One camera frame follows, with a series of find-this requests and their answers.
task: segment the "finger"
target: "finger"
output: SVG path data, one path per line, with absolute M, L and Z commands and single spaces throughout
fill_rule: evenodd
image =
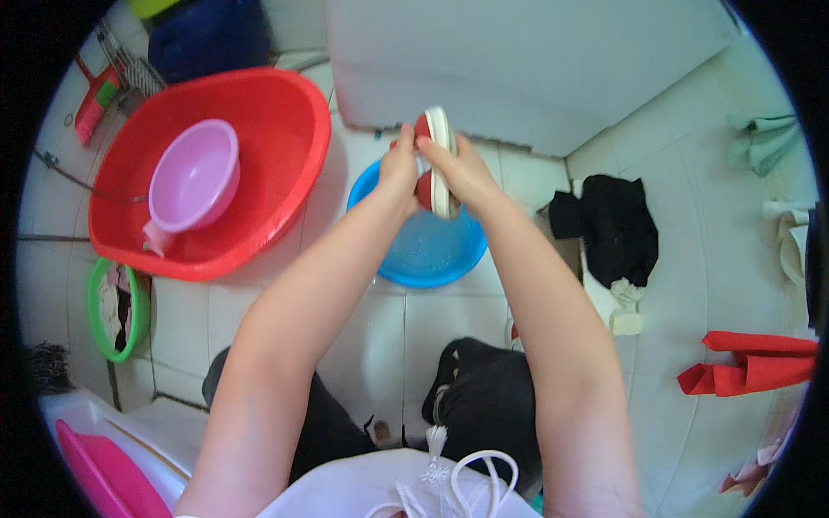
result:
M 417 137 L 415 143 L 418 151 L 423 153 L 441 171 L 453 170 L 456 158 L 452 156 L 448 149 L 441 148 L 438 144 L 432 142 L 429 137 Z
M 469 142 L 469 139 L 464 137 L 460 133 L 455 134 L 455 142 L 458 143 L 458 156 L 465 157 L 467 155 L 476 155 L 478 151 L 475 149 L 475 146 Z
M 400 126 L 400 138 L 397 139 L 397 147 L 403 152 L 415 151 L 415 127 L 409 123 Z

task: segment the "mop head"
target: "mop head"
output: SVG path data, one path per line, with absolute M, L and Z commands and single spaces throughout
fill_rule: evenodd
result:
M 38 396 L 65 394 L 75 388 L 66 368 L 64 346 L 44 341 L 27 349 L 26 353 Z

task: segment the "red plastic basin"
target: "red plastic basin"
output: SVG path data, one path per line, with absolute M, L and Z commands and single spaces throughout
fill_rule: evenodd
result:
M 186 281 L 208 281 L 279 240 L 317 180 L 331 137 L 319 89 L 295 72 L 236 70 L 182 83 L 149 98 L 107 150 L 95 188 L 144 196 L 162 153 L 203 119 L 224 119 L 239 138 L 239 190 L 215 223 L 176 235 L 164 258 L 143 249 L 146 202 L 90 199 L 92 245 L 102 257 Z

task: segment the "black pants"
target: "black pants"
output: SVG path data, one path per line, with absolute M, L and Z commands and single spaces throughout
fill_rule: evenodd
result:
M 213 402 L 228 350 L 213 360 L 201 387 L 208 407 Z M 439 422 L 448 429 L 442 455 L 459 461 L 479 450 L 500 450 L 518 464 L 516 491 L 527 500 L 538 494 L 541 455 L 536 438 L 535 396 L 524 355 L 488 346 L 474 338 L 447 345 L 434 386 L 424 402 L 424 418 L 431 424 L 435 393 L 441 385 L 448 385 L 438 405 Z M 425 450 L 425 441 L 413 446 Z M 325 462 L 376 450 L 367 433 L 351 421 L 346 410 L 325 389 L 319 375 L 314 374 L 290 481 Z M 493 462 L 499 477 L 509 482 L 509 467 L 497 459 Z M 469 467 L 487 474 L 481 460 Z

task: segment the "red cloth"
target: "red cloth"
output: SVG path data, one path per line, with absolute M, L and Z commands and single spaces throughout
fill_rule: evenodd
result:
M 711 331 L 702 343 L 731 351 L 737 366 L 696 364 L 676 377 L 688 395 L 725 397 L 794 385 L 812 378 L 817 354 L 817 342 L 787 336 Z

